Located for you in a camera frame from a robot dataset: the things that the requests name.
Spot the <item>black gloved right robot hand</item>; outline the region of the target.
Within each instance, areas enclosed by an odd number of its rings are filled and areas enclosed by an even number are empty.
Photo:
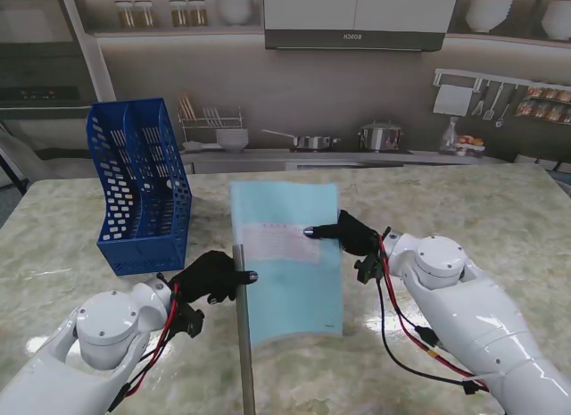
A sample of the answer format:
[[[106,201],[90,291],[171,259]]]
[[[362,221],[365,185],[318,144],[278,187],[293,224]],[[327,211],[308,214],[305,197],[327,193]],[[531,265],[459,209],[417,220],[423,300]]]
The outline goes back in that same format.
[[[349,254],[367,256],[380,248],[380,236],[372,228],[341,210],[334,224],[307,227],[303,234],[310,239],[334,239]]]

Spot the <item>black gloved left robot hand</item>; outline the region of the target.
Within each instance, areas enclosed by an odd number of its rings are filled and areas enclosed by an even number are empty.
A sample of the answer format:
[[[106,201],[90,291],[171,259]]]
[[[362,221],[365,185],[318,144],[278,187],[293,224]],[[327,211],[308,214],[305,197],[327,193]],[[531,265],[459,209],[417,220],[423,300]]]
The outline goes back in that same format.
[[[206,296],[209,304],[234,301],[239,286],[255,283],[255,271],[236,269],[234,260],[221,251],[209,251],[199,256],[187,268],[169,281],[177,289],[182,303],[193,303]]]

